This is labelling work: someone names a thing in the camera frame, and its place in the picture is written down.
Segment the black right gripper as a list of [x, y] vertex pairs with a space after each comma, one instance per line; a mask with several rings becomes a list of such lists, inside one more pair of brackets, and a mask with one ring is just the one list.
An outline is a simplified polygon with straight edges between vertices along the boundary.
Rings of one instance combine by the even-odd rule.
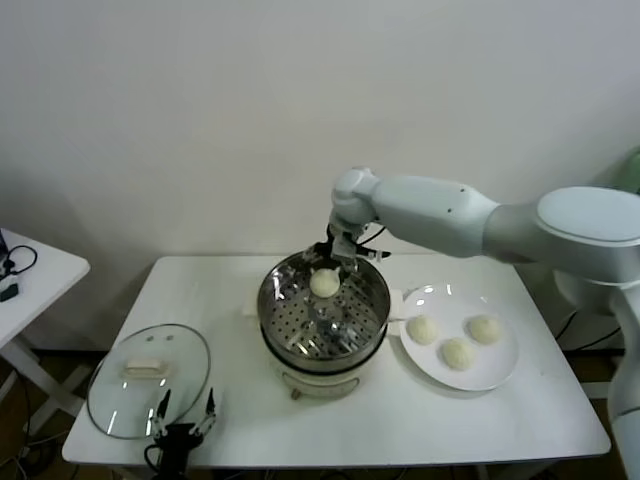
[[302, 260], [310, 269], [330, 269], [331, 259], [340, 264], [339, 278], [344, 282], [359, 271], [358, 239], [364, 224], [330, 224], [329, 242], [316, 242], [302, 252]]

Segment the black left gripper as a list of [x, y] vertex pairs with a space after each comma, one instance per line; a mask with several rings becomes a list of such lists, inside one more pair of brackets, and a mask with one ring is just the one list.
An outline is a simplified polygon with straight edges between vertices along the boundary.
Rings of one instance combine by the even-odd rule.
[[205, 415], [197, 424], [184, 423], [166, 426], [165, 417], [170, 402], [168, 389], [151, 418], [153, 446], [159, 451], [154, 479], [186, 479], [189, 455], [203, 443], [217, 419], [213, 388], [209, 389]]

